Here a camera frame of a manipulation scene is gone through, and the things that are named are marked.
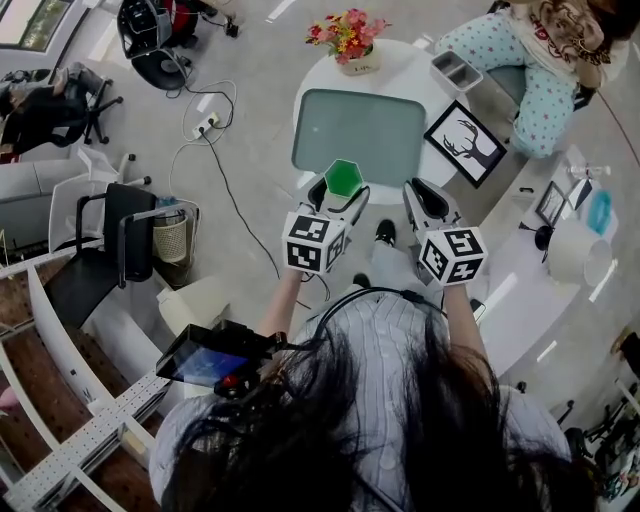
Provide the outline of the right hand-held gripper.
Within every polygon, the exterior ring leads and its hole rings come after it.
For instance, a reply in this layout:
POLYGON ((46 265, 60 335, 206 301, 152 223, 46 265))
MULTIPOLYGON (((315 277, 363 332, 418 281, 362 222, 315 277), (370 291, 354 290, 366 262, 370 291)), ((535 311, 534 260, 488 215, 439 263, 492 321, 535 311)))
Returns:
POLYGON ((455 200, 427 180, 406 181, 402 195, 417 240, 412 247, 417 269, 442 287, 474 280, 488 258, 479 228, 468 226, 458 216, 455 200), (427 227, 420 222, 421 212, 432 220, 451 223, 427 227))

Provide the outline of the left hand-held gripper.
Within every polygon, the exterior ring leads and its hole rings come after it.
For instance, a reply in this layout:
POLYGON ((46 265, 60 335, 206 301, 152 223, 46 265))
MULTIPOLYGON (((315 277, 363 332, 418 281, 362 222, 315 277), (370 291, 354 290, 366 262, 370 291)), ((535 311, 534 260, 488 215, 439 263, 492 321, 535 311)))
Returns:
POLYGON ((328 273, 345 252, 349 234, 369 202, 370 187, 361 187, 343 212, 319 212, 327 191, 323 175, 305 185, 307 203, 287 214, 282 232, 283 262, 289 269, 328 273))

